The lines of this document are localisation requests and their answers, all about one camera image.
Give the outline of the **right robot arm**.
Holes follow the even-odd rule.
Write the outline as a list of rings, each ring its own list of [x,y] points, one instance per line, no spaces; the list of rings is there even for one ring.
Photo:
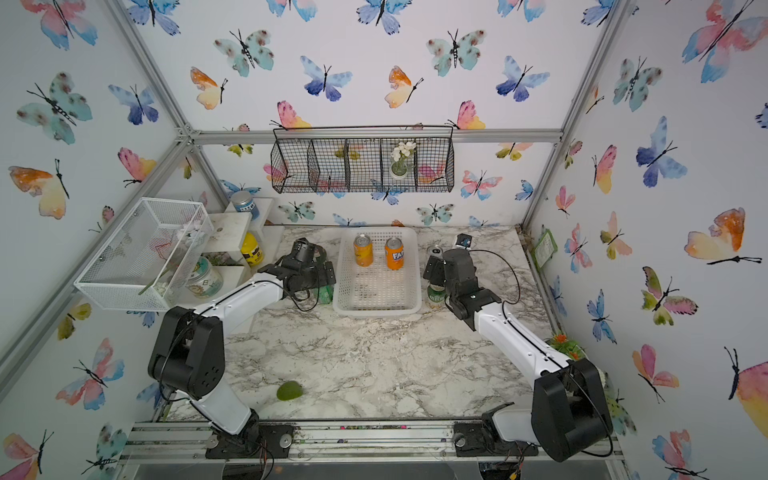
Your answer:
[[[613,425],[598,368],[588,359],[558,352],[518,320],[493,291],[479,284],[471,252],[431,251],[423,273],[445,289],[447,308],[472,331],[492,342],[532,388],[532,398],[484,415],[489,434],[507,444],[532,444],[563,462],[584,453],[605,458],[590,447],[611,441]]]

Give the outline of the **green white beer can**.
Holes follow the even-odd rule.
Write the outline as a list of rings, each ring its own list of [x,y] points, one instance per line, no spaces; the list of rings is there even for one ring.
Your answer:
[[[444,286],[429,284],[426,292],[428,303],[431,308],[439,308],[444,304],[446,298],[446,290]]]

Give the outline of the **orange soda can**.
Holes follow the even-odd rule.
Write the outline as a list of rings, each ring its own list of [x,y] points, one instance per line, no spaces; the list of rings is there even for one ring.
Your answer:
[[[373,263],[373,243],[367,234],[358,234],[353,241],[355,262],[360,267],[368,267]]]

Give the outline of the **orange Fanta can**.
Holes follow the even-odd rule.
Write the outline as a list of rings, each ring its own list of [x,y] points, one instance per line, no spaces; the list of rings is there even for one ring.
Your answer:
[[[386,265],[397,271],[404,266],[404,244],[398,237],[391,237],[385,243]]]

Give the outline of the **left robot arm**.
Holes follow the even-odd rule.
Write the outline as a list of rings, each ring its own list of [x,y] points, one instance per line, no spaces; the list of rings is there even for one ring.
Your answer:
[[[325,250],[305,238],[234,290],[194,308],[176,306],[161,321],[147,371],[159,385],[182,394],[217,430],[242,435],[258,415],[224,379],[225,338],[262,309],[282,300],[295,306],[335,284]]]

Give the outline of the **green soda can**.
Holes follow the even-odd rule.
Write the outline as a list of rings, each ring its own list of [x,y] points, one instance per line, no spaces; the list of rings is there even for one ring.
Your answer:
[[[334,286],[326,285],[319,287],[317,290],[318,303],[321,305],[329,305],[333,302]]]

